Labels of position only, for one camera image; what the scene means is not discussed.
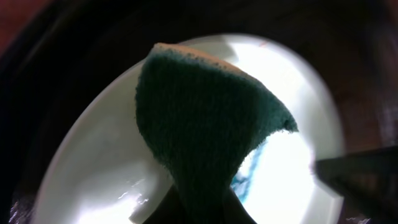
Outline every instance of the green sponge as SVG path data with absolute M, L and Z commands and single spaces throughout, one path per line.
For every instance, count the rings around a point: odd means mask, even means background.
M 197 223 L 219 222 L 216 213 L 251 150 L 273 132 L 297 131 L 261 82 L 203 52 L 167 44 L 156 44 L 142 68 L 136 118 Z

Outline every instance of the sponge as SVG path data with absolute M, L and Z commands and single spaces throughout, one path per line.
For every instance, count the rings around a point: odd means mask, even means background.
M 155 44 L 136 90 L 139 131 L 196 223 L 220 222 L 229 185 L 251 150 L 273 132 L 298 131 L 261 82 L 188 47 Z

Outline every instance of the dark background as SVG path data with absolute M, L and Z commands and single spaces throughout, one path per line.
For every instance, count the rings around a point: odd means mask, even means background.
M 3 196 L 9 201 L 3 209 L 13 205 L 23 214 L 19 223 L 29 219 L 27 208 L 69 127 L 160 41 L 223 32 L 276 40 L 325 81 L 347 153 L 395 145 L 397 6 L 394 0 L 0 1 L 0 146 L 6 192 L 14 193 Z M 356 179 L 367 186 L 377 177 Z M 358 216 L 344 205 L 339 223 Z

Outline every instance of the dish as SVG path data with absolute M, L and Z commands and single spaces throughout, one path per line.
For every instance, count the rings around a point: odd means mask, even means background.
M 266 146 L 262 161 L 268 162 L 260 164 L 267 172 L 261 172 L 256 185 L 262 189 L 243 203 L 253 219 L 336 223 L 342 198 L 317 180 L 310 165 L 313 158 L 340 156 L 343 140 L 330 96 L 314 70 L 285 47 L 258 37 L 216 35 L 181 44 L 254 76 L 297 121 L 300 134 L 276 134 Z M 135 124 L 134 94 L 142 64 L 103 90 L 66 135 L 40 187 L 33 223 L 142 223 L 160 203 L 172 181 Z M 284 150 L 296 146 L 297 151 Z

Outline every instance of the white bowl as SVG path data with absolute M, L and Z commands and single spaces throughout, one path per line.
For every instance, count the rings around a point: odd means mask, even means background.
M 299 134 L 276 134 L 266 146 L 255 174 L 260 178 L 244 202 L 253 219 L 335 224 L 342 198 L 319 183 L 311 161 L 312 155 L 341 155 L 341 128 L 314 70 L 285 47 L 258 37 L 215 35 L 181 44 L 257 78 L 297 121 Z M 42 182 L 33 224 L 128 224 L 130 216 L 142 223 L 160 203 L 172 181 L 153 159 L 135 120 L 143 63 L 113 81 L 73 125 Z

